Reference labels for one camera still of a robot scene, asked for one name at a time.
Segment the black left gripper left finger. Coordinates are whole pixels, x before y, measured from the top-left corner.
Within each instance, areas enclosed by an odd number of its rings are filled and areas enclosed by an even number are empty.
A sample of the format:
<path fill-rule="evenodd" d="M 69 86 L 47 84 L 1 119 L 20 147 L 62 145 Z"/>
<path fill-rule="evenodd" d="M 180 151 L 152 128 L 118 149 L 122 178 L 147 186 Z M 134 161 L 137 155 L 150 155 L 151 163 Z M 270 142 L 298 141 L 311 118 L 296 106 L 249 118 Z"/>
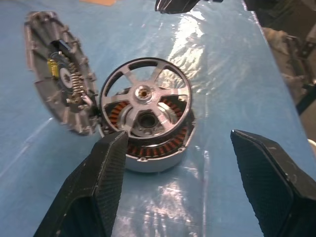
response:
<path fill-rule="evenodd" d="M 33 237 L 111 237 L 128 134 L 106 135 L 66 178 Z"/>

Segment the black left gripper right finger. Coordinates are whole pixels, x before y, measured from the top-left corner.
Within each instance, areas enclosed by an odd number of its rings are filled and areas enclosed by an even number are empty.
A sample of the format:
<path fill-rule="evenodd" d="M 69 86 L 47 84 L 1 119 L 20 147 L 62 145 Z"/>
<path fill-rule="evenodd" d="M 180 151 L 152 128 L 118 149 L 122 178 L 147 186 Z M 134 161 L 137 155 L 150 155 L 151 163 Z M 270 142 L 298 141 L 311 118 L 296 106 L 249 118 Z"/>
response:
<path fill-rule="evenodd" d="M 230 138 L 264 237 L 316 237 L 316 181 L 279 143 L 242 130 Z"/>

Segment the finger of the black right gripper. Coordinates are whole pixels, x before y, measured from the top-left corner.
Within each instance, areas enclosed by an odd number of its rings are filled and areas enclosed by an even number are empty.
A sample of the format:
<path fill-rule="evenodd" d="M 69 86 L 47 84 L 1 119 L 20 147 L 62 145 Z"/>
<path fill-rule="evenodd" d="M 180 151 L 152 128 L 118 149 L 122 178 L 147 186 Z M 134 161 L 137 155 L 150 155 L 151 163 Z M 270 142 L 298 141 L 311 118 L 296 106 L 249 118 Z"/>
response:
<path fill-rule="evenodd" d="M 189 12 L 198 0 L 156 0 L 155 11 L 162 14 Z"/>

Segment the silver motor housing copper windings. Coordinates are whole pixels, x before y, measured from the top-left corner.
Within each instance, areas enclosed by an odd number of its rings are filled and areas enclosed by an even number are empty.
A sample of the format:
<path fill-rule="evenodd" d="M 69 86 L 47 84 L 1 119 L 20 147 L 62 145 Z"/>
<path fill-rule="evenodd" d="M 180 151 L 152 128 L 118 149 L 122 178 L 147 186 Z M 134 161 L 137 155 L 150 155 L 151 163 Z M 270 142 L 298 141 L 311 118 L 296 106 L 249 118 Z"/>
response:
<path fill-rule="evenodd" d="M 185 112 L 186 99 L 184 96 L 176 98 L 175 96 L 167 96 L 160 100 L 158 108 L 169 121 L 174 123 L 179 120 Z M 121 129 L 125 117 L 132 109 L 128 101 L 114 102 L 105 106 L 106 114 L 108 115 L 109 122 L 100 120 L 99 133 L 101 137 L 115 132 L 111 125 L 115 128 Z M 142 125 L 152 124 L 152 127 L 142 127 Z M 159 124 L 158 119 L 152 112 L 143 113 L 137 118 L 134 123 L 138 132 L 135 137 L 149 137 L 149 135 L 158 135 L 162 132 L 162 126 Z M 173 166 L 177 165 L 185 156 L 186 149 L 195 132 L 195 116 L 192 109 L 188 112 L 186 119 L 181 126 L 173 133 L 164 136 L 163 138 L 152 138 L 149 141 L 139 139 L 128 139 L 126 151 L 126 165 L 128 170 L 153 173 L 162 172 Z"/>

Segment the silver spoked motor rotor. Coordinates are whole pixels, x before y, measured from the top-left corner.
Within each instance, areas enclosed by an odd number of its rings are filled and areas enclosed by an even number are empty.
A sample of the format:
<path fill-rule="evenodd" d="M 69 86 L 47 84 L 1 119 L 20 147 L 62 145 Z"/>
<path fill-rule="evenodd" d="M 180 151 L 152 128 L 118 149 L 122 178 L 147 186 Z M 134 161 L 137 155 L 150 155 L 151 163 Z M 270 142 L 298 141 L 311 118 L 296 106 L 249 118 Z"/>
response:
<path fill-rule="evenodd" d="M 142 67 L 155 67 L 153 73 L 151 74 L 148 80 L 140 81 L 132 72 L 133 70 Z M 161 74 L 161 72 L 165 69 L 168 69 L 173 73 L 177 74 L 183 80 L 185 86 L 182 88 L 160 88 L 156 84 L 156 80 Z M 130 81 L 130 90 L 126 94 L 108 96 L 108 91 L 121 76 L 125 76 Z M 160 100 L 167 96 L 187 97 L 187 103 L 184 113 L 175 124 L 172 124 L 163 114 L 163 112 L 158 108 Z M 187 79 L 185 74 L 177 66 L 166 60 L 155 57 L 142 57 L 133 59 L 114 69 L 111 72 L 111 74 L 107 77 L 100 91 L 99 110 L 102 119 L 114 131 L 119 131 L 119 129 L 111 124 L 111 121 L 106 113 L 106 107 L 110 104 L 123 101 L 129 102 L 129 104 L 132 106 L 131 113 L 127 116 L 126 123 L 122 127 L 122 130 L 125 130 L 128 133 L 129 138 L 132 140 L 144 141 L 153 138 L 159 139 L 161 137 L 166 137 L 169 134 L 174 133 L 176 130 L 178 130 L 178 128 L 183 124 L 184 120 L 186 119 L 191 109 L 193 101 L 191 83 Z M 142 112 L 146 111 L 153 112 L 153 114 L 156 116 L 156 118 L 163 127 L 163 133 L 151 137 L 133 136 L 132 131 L 134 122 L 137 120 L 137 117 Z"/>

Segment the grey round circuit board cover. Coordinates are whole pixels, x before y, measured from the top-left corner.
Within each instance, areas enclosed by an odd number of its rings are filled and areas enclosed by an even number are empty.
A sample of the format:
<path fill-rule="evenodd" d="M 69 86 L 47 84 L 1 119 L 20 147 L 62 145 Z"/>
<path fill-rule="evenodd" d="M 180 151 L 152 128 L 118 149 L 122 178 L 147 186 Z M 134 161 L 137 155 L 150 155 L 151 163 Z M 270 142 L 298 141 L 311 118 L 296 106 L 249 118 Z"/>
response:
<path fill-rule="evenodd" d="M 27 64 L 43 104 L 71 132 L 92 135 L 98 123 L 98 90 L 80 41 L 53 11 L 30 12 L 24 32 Z"/>

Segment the brown flat piece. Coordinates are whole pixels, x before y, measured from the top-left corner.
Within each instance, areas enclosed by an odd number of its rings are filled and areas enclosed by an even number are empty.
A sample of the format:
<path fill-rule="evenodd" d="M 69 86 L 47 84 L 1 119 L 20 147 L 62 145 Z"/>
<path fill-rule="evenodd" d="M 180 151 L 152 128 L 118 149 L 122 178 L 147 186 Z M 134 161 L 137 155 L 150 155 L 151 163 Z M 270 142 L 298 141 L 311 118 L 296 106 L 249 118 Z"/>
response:
<path fill-rule="evenodd" d="M 80 0 L 91 4 L 99 4 L 104 6 L 111 6 L 116 3 L 117 0 Z"/>

